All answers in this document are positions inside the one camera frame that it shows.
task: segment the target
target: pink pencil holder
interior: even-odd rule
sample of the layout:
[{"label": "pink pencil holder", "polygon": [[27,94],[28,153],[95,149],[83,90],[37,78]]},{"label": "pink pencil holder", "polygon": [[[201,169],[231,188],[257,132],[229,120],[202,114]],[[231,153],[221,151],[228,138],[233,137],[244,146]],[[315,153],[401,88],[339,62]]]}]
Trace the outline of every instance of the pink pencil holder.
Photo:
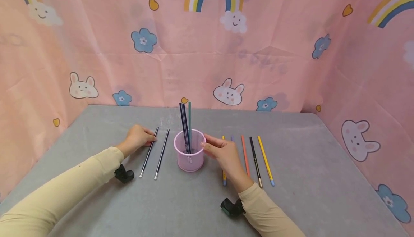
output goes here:
[{"label": "pink pencil holder", "polygon": [[184,134],[181,131],[174,138],[174,148],[177,151],[177,163],[185,172],[195,172],[204,163],[204,149],[200,146],[201,142],[206,142],[204,135],[191,129],[191,154],[185,153]]}]

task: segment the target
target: black clamp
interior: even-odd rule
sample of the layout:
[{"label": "black clamp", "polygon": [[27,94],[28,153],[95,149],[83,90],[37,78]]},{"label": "black clamp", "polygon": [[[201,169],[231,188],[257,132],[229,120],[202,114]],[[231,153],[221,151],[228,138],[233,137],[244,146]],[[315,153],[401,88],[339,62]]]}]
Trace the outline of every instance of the black clamp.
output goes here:
[{"label": "black clamp", "polygon": [[237,199],[235,204],[233,204],[229,199],[224,199],[220,207],[229,217],[234,218],[246,213],[241,202],[242,200]]},{"label": "black clamp", "polygon": [[123,184],[126,184],[134,179],[134,172],[129,170],[125,171],[125,167],[121,164],[119,168],[115,171],[115,178],[122,182]]}]

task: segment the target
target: pink backdrop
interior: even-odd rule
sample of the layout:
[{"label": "pink backdrop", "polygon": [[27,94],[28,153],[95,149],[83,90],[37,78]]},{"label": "pink backdrop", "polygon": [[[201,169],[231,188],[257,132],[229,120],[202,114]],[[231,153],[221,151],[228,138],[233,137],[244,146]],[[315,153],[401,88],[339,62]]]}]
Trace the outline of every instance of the pink backdrop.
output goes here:
[{"label": "pink backdrop", "polygon": [[414,234],[412,8],[414,0],[0,0],[0,200],[88,104],[190,100],[317,113]]}]

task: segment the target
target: black pencil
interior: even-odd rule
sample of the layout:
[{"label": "black pencil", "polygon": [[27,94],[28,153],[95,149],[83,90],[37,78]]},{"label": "black pencil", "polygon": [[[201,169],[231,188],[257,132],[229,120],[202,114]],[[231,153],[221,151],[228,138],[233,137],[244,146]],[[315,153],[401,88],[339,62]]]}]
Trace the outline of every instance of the black pencil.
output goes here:
[{"label": "black pencil", "polygon": [[262,185],[262,178],[260,177],[260,171],[259,171],[258,159],[256,158],[256,152],[254,151],[254,145],[253,145],[253,139],[252,139],[252,137],[250,137],[250,144],[251,144],[251,146],[252,146],[253,159],[254,159],[254,166],[256,167],[256,172],[257,172],[257,174],[258,174],[259,186],[260,186],[260,188],[263,188],[263,185]]},{"label": "black pencil", "polygon": [[154,180],[156,180],[158,178],[158,172],[160,172],[161,161],[162,161],[162,157],[164,156],[165,144],[167,143],[167,138],[168,138],[169,133],[170,133],[170,129],[167,130],[167,134],[166,134],[165,139],[164,139],[164,144],[162,145],[160,160],[158,161],[158,166],[156,167]]},{"label": "black pencil", "polygon": [[183,138],[184,138],[184,143],[185,143],[185,153],[190,154],[190,150],[188,149],[188,137],[187,137],[187,133],[188,133],[188,128],[185,126],[184,123],[184,110],[183,110],[183,105],[182,103],[180,103],[180,114],[181,114],[181,123],[183,125]]},{"label": "black pencil", "polygon": [[[155,129],[154,136],[156,136],[156,133],[158,133],[158,126]],[[154,142],[151,142],[151,145],[149,146],[147,157],[145,157],[144,165],[142,165],[141,174],[139,175],[139,178],[142,178],[142,174],[144,174],[145,166],[147,166],[148,158],[150,157],[150,153],[152,150],[152,146],[154,145]]]}]

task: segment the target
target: bunny face print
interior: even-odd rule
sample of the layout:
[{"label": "bunny face print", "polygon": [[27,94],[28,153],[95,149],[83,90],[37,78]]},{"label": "bunny face print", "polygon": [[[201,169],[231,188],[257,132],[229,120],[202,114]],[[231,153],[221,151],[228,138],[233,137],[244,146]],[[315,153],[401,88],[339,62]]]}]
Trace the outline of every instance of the bunny face print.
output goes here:
[{"label": "bunny face print", "polygon": [[365,161],[368,153],[376,152],[381,145],[378,142],[365,141],[362,133],[369,129],[368,121],[354,122],[346,120],[342,125],[342,138],[349,154],[357,161]]},{"label": "bunny face print", "polygon": [[214,89],[214,97],[229,106],[236,106],[242,102],[242,92],[244,90],[244,85],[240,84],[235,89],[231,88],[231,79],[226,79],[223,85],[218,86]]},{"label": "bunny face print", "polygon": [[88,77],[83,82],[79,81],[77,73],[70,73],[70,82],[69,93],[76,99],[96,98],[99,95],[92,77]]}]

